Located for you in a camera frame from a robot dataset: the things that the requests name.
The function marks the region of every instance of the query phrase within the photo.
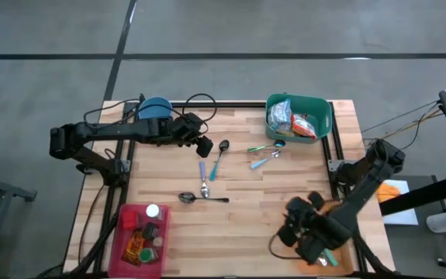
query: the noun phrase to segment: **wooden table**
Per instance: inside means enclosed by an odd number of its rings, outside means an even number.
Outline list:
[[[115,103],[104,102],[104,106]],[[333,101],[333,104],[346,160],[362,158],[365,148],[353,101]],[[100,122],[120,119],[122,110],[123,106],[118,105],[103,111]],[[190,111],[204,119],[213,110],[198,108]],[[216,117],[210,120],[206,135],[214,142],[211,154],[203,159],[207,174],[212,170],[213,162],[219,154],[219,142],[230,141],[230,148],[220,162],[217,179],[207,181],[211,197],[228,197],[229,204],[196,201],[192,205],[185,205],[178,200],[180,192],[199,193],[201,158],[196,154],[195,147],[156,147],[146,144],[137,144],[135,147],[127,203],[157,203],[171,207],[168,258],[163,275],[299,276],[303,272],[311,275],[341,274],[341,270],[333,267],[322,269],[318,265],[304,270],[303,261],[280,260],[268,252],[269,238],[283,224],[282,213],[290,198],[306,198],[311,191],[318,191],[325,198],[331,196],[321,143],[287,143],[279,158],[251,170],[251,163],[268,156],[269,151],[247,153],[246,149],[272,143],[264,134],[264,109],[220,108]],[[127,147],[128,144],[125,143],[124,154]],[[114,150],[116,142],[96,142],[93,146],[93,150],[104,157],[105,148]],[[78,263],[81,232],[91,203],[101,186],[102,178],[99,174],[85,178],[64,270],[72,270]],[[106,190],[102,191],[85,233],[82,255],[88,252],[99,235],[105,193]],[[376,198],[372,198],[359,213],[358,223],[362,236],[375,255],[388,268],[394,269]],[[107,270],[112,237],[113,235],[105,247],[103,270]],[[294,255],[278,239],[273,249],[277,253]],[[350,251],[353,264],[351,268],[357,270],[351,242],[347,244],[347,251]],[[337,251],[334,252],[336,257],[344,257],[337,254]]]

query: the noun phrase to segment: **green basket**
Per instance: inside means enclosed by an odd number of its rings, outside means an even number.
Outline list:
[[[311,139],[303,136],[283,136],[276,133],[268,125],[268,110],[272,105],[283,102],[287,98],[291,101],[292,113],[307,114],[307,121],[314,126],[317,138]],[[308,96],[291,95],[287,93],[273,94],[266,101],[266,136],[274,140],[284,140],[296,143],[315,143],[331,131],[331,106],[322,99]]]

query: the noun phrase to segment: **red basket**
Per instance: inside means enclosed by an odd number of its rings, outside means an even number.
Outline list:
[[[169,229],[169,207],[159,205],[164,211],[164,220],[160,221],[147,217],[145,209],[148,205],[123,205],[119,210],[119,221],[116,226],[114,242],[112,243],[111,259],[109,262],[109,277],[133,277],[133,278],[160,278],[164,269],[164,259],[168,247],[168,229]],[[143,263],[139,267],[121,260],[123,251],[126,249],[128,240],[133,231],[123,229],[121,222],[123,220],[123,212],[134,210],[140,214],[140,223],[145,226],[148,222],[152,222],[159,226],[158,236],[162,236],[164,242],[162,248],[157,248],[159,260],[155,263]],[[153,247],[152,242],[145,244],[145,247]]]

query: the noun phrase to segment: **blue bowl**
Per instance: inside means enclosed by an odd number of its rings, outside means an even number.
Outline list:
[[[169,117],[171,116],[171,110],[173,107],[171,103],[162,97],[152,97],[147,100],[145,100],[142,105],[140,106],[140,109],[143,107],[146,107],[148,105],[155,105],[151,106],[149,108],[144,109],[143,111],[138,112],[138,118],[140,119],[149,119],[154,117]]]

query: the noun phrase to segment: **gray concrete floor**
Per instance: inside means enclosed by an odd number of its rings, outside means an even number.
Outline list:
[[[128,2],[0,1],[0,53],[113,53]],[[446,53],[446,1],[140,1],[125,51]],[[0,238],[0,277],[35,276],[62,261],[83,177],[74,162],[48,155],[48,133],[101,105],[111,65],[0,61],[0,180],[39,192],[32,204],[12,204]],[[276,92],[349,98],[365,129],[436,100],[443,89],[446,60],[123,61],[112,99],[141,92],[178,100],[198,92],[216,99]],[[405,146],[413,133],[390,141]],[[445,119],[424,123],[406,154],[404,174],[445,178]],[[411,261],[400,247],[392,250],[397,261]],[[418,275],[419,267],[407,267],[397,268]],[[446,270],[434,276],[446,277]]]

